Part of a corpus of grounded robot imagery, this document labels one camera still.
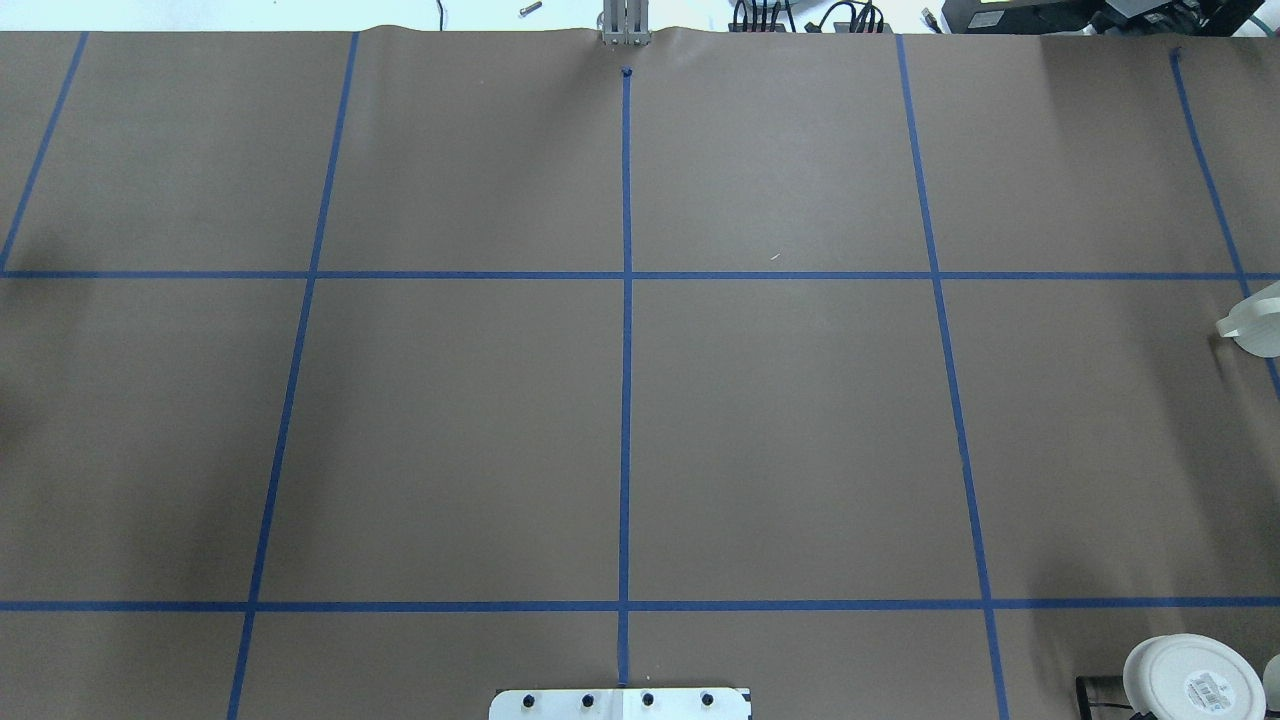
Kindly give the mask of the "pale green ceramic mug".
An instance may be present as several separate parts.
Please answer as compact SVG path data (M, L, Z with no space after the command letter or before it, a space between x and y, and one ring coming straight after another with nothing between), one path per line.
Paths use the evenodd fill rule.
M1253 356L1279 357L1279 282L1238 302L1215 329Z

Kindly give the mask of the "white mounting plate with bolts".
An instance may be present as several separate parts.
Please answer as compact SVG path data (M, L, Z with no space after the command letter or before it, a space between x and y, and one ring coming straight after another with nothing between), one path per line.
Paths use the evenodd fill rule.
M750 691L731 687L509 689L489 719L751 719Z

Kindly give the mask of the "aluminium frame post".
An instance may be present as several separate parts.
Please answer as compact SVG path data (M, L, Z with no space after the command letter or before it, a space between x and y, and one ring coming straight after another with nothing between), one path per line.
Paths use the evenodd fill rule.
M641 47L652 41L648 0L605 0L598 27L605 46Z

